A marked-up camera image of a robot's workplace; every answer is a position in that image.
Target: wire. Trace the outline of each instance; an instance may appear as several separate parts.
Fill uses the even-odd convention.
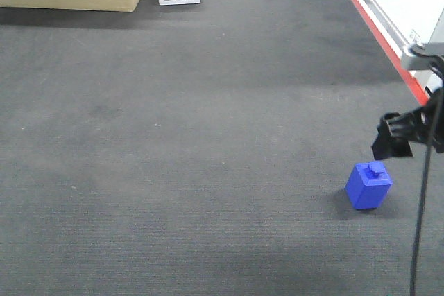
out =
[[[440,68],[443,67],[442,65],[444,64],[444,61],[442,60],[442,58],[439,58],[438,62],[440,62],[440,64],[437,66],[433,63],[431,64],[431,70],[442,80],[444,78],[444,75],[443,73],[441,73]],[[429,131],[429,136],[427,138],[427,149],[424,158],[421,194],[418,205],[418,218],[416,221],[415,240],[413,242],[413,253],[411,257],[410,296],[416,296],[416,274],[418,271],[419,247],[421,242],[422,221],[424,218],[424,210],[425,210],[425,198],[427,195],[427,181],[429,179],[430,157],[432,155],[432,144],[434,140],[436,126],[438,125],[438,120],[440,119],[443,103],[444,103],[444,88],[441,88],[438,95],[438,105],[436,106],[432,125]]]

